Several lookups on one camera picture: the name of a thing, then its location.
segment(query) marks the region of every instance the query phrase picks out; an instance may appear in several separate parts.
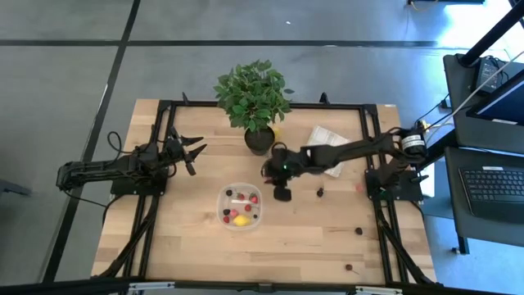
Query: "plant pot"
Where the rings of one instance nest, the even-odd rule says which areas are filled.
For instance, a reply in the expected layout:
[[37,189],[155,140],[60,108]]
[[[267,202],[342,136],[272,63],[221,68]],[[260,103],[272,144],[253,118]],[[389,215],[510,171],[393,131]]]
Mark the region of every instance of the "plant pot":
[[271,148],[275,141],[275,133],[271,128],[261,129],[258,132],[251,132],[246,130],[244,134],[244,140],[246,141],[247,147],[256,156],[265,155]]

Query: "black line on floor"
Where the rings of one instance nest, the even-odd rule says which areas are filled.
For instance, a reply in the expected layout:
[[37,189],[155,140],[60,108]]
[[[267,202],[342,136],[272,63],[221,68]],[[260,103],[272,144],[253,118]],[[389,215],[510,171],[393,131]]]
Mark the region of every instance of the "black line on floor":
[[355,40],[39,40],[39,39],[0,39],[0,47],[341,47],[341,48],[428,48],[444,50],[469,50],[464,47],[441,46],[437,41],[355,41]]
[[311,46],[365,48],[437,48],[437,41],[351,41],[351,40],[131,40],[128,46]]
[[120,46],[121,40],[39,40],[39,39],[0,39],[0,46],[53,46],[53,47],[106,47]]
[[[120,46],[116,52],[113,66],[111,67],[111,72],[107,80],[106,91],[104,91],[102,96],[102,101],[100,102],[100,107],[98,108],[97,115],[95,116],[91,132],[89,133],[88,141],[84,148],[84,152],[82,153],[81,161],[91,161],[93,159],[93,154],[95,152],[95,148],[97,147],[98,137],[100,135],[100,131],[102,130],[102,124],[104,122],[104,118],[106,117],[107,108],[109,107],[109,102],[111,101],[113,89],[115,88],[116,78],[118,77],[120,66],[124,59],[126,49],[125,42],[129,40],[134,21],[137,18],[139,7],[140,0],[134,0],[133,5],[131,6],[131,12],[129,13],[128,21],[125,25],[124,33],[122,34]],[[79,188],[74,191],[73,195],[80,197],[81,193],[82,189]],[[44,283],[55,280],[58,267],[60,266],[60,260],[62,258],[62,254],[64,253],[64,249],[66,248],[67,238],[69,237],[78,206],[79,200],[73,198],[68,199],[64,218],[61,221],[60,229],[58,231],[58,235],[56,236],[55,244],[53,246],[52,253],[49,257],[49,262],[43,276]]]

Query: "gray floor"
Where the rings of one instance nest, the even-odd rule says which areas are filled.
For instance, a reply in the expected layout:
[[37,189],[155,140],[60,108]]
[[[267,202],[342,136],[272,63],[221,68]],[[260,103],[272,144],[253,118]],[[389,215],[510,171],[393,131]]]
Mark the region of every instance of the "gray floor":
[[[406,40],[436,41],[438,48],[128,48],[94,160],[114,156],[105,135],[126,134],[136,98],[180,99],[184,91],[193,100],[211,99],[218,75],[258,58],[273,61],[296,90],[297,102],[316,102],[325,91],[332,102],[393,103],[402,125],[412,124],[447,94],[442,57],[473,45],[509,5],[420,3],[428,9],[415,12],[404,3],[142,1],[131,39]],[[4,0],[0,39],[119,39],[131,5],[131,0]],[[516,27],[512,36],[522,33]],[[501,39],[490,54],[514,56],[522,49],[517,39]],[[54,187],[56,169],[79,159],[115,53],[113,47],[0,47],[0,178],[34,190],[31,197],[0,199],[0,285],[39,280],[66,199]],[[435,111],[427,119],[440,116]],[[83,197],[107,202],[108,188],[87,185]],[[89,277],[101,215],[101,208],[80,204],[57,279]],[[518,280],[524,275],[523,248],[471,241],[472,255],[455,256],[449,252],[456,246],[453,222],[426,222],[440,282],[506,293],[524,289]]]

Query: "laptop keyboard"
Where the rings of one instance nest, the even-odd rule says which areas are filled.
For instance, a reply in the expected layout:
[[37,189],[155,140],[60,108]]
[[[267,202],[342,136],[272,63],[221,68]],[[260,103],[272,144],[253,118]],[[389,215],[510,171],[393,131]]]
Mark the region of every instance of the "laptop keyboard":
[[524,202],[522,170],[460,169],[470,202]]

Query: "green leaves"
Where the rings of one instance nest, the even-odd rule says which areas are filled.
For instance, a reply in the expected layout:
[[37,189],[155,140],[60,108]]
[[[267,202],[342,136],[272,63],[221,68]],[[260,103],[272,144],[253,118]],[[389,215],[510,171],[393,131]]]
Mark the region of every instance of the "green leaves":
[[241,117],[233,117],[230,119],[231,121],[231,127],[242,127],[242,118]]
[[228,81],[229,81],[229,75],[221,75],[219,77],[219,83],[222,84],[222,85],[227,84]]
[[256,124],[255,124],[255,121],[254,120],[249,120],[249,130],[251,132],[255,132],[256,131]]
[[247,99],[246,98],[242,98],[240,100],[240,102],[238,102],[238,103],[240,103],[240,105],[243,106],[243,107],[247,107]]
[[233,111],[235,112],[235,114],[237,115],[241,115],[243,114],[244,112],[246,112],[246,110],[240,106],[240,105],[237,105],[237,106],[233,106]]
[[261,62],[257,65],[257,68],[260,71],[269,70],[269,68],[271,68],[271,61],[267,60],[267,61]]
[[214,86],[218,106],[229,115],[231,127],[256,132],[275,123],[277,116],[283,120],[285,113],[291,111],[282,94],[294,91],[284,89],[283,75],[271,66],[271,61],[253,61],[237,65],[218,78],[219,83]]
[[258,110],[255,112],[255,115],[259,118],[268,118],[269,116],[271,116],[271,111],[269,110]]

